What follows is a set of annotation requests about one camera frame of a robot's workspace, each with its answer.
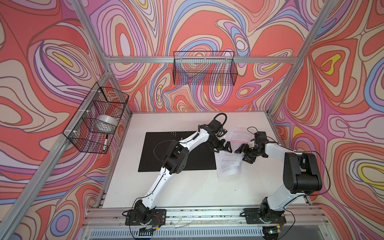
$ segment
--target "wire basket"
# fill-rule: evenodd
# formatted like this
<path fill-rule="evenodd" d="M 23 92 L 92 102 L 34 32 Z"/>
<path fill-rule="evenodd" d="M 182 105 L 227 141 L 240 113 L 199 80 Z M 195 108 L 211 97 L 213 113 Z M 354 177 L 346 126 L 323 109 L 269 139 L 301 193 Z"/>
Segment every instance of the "wire basket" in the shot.
<path fill-rule="evenodd" d="M 80 120 L 64 135 L 80 152 L 107 153 L 128 99 L 117 89 L 99 87 Z"/>
<path fill-rule="evenodd" d="M 237 68 L 233 51 L 175 51 L 175 85 L 235 85 Z"/>

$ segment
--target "black desk pad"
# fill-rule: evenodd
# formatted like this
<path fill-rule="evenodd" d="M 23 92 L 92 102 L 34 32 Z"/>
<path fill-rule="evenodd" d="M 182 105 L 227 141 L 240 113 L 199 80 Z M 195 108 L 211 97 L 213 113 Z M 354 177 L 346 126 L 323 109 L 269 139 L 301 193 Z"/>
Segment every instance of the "black desk pad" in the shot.
<path fill-rule="evenodd" d="M 179 141 L 192 135 L 191 132 L 147 132 L 145 135 L 144 146 L 141 152 L 139 172 L 158 172 L 161 169 L 161 162 L 153 155 L 155 146 L 165 140 Z M 170 141 L 160 143 L 155 149 L 155 154 L 162 159 L 168 148 Z M 187 165 L 184 170 L 215 170 L 215 154 L 209 150 L 207 142 L 197 146 L 188 155 Z"/>

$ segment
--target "white table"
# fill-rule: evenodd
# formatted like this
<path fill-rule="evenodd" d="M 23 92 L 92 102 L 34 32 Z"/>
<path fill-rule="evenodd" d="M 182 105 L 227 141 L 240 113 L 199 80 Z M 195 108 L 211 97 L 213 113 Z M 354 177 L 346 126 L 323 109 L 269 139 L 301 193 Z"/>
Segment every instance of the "white table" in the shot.
<path fill-rule="evenodd" d="M 146 132 L 195 131 L 217 113 L 135 113 L 132 116 L 103 208 L 132 207 L 143 197 L 158 172 L 138 172 Z M 264 112 L 230 112 L 224 128 L 257 127 L 275 138 Z M 185 170 L 168 183 L 158 207 L 258 205 L 283 183 L 283 163 L 257 157 L 254 164 L 242 162 L 246 173 L 219 179 L 216 170 Z M 304 204 L 300 197 L 295 204 Z"/>

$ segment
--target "patterned wall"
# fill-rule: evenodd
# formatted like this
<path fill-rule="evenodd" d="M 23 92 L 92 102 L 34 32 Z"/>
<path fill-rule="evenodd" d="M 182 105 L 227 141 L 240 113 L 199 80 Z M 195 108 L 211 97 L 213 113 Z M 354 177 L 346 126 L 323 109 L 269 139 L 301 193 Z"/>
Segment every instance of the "patterned wall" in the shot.
<path fill-rule="evenodd" d="M 92 1 L 86 10 L 107 55 L 173 56 L 233 50 L 296 56 L 323 2 Z M 133 111 L 263 111 L 289 65 L 238 64 L 235 86 L 175 86 L 172 64 L 114 64 Z"/>
<path fill-rule="evenodd" d="M 39 2 L 0 1 L 0 220 L 103 74 L 70 0 Z M 125 122 L 106 155 L 67 149 L 13 239 L 74 238 Z"/>
<path fill-rule="evenodd" d="M 287 146 L 325 157 L 313 201 L 340 239 L 384 239 L 383 39 L 383 1 L 340 1 L 273 114 Z"/>

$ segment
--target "sheet of paper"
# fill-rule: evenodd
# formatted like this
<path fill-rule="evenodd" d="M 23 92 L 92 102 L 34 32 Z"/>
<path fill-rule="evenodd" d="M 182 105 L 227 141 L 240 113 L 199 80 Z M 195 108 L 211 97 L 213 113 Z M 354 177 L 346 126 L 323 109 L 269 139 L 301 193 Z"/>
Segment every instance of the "sheet of paper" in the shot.
<path fill-rule="evenodd" d="M 229 175 L 238 175 L 245 170 L 241 167 L 244 153 L 235 153 L 241 144 L 249 143 L 253 139 L 253 134 L 249 133 L 246 128 L 233 127 L 230 128 L 225 135 L 225 140 L 231 142 L 232 153 L 220 151 L 215 153 L 217 176 L 223 178 Z"/>

